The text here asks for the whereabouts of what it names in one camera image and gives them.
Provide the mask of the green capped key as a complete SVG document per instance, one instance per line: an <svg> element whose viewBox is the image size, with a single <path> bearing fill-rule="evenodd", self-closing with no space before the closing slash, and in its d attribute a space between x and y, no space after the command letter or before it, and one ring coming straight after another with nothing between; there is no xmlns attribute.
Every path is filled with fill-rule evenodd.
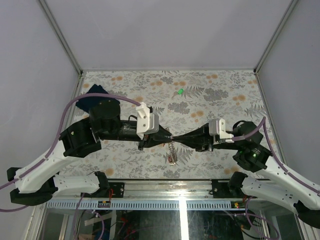
<svg viewBox="0 0 320 240"><path fill-rule="evenodd" d="M173 95L172 95L172 99L173 99L175 96L182 95L183 92L184 92L184 89L183 89L183 88L179 89L178 91L175 91L175 92L173 93Z"/></svg>

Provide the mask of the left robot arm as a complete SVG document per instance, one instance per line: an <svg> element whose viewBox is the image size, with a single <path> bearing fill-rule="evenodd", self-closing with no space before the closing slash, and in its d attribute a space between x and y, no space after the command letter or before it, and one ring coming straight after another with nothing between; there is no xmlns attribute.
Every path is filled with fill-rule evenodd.
<svg viewBox="0 0 320 240"><path fill-rule="evenodd" d="M83 196L111 198L112 188L104 172L84 176L63 176L60 171L102 149L102 141L137 142L138 149L170 143L171 133L159 124L159 117L145 104L133 120L120 118L117 100L103 100L89 109L89 116L66 128L54 148L26 167L11 167L7 178L14 181L13 204L36 206L53 197Z"/></svg>

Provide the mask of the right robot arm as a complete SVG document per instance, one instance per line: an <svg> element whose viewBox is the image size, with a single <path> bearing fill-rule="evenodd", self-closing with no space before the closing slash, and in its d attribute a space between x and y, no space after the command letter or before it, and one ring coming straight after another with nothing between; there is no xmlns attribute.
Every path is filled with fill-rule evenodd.
<svg viewBox="0 0 320 240"><path fill-rule="evenodd" d="M244 170L263 176L275 184L265 184L245 173L236 172L228 182L228 192L233 197L242 194L260 198L279 205L304 223L320 227L320 186L305 178L279 160L272 146L264 147L261 141L269 140L268 134L260 133L266 128L266 120L259 125L240 120L231 131L226 130L223 118L212 119L189 133L174 136L174 142L186 145L197 152L235 150L232 157Z"/></svg>

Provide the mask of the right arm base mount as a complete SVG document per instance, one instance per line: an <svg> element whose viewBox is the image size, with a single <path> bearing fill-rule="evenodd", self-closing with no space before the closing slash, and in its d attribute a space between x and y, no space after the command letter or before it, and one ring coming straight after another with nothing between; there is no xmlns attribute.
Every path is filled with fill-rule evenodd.
<svg viewBox="0 0 320 240"><path fill-rule="evenodd" d="M228 187L228 180L218 180L218 179L212 179L211 180L211 190L209 191L209 194L214 199L230 199L233 197L233 195L230 192L230 189Z"/></svg>

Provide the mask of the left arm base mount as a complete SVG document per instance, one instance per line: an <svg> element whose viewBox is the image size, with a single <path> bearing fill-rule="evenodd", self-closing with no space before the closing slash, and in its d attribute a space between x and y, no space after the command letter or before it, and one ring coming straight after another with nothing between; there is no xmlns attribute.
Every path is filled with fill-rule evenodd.
<svg viewBox="0 0 320 240"><path fill-rule="evenodd" d="M125 183L124 182L110 182L109 188L104 190L101 198L120 199L124 197Z"/></svg>

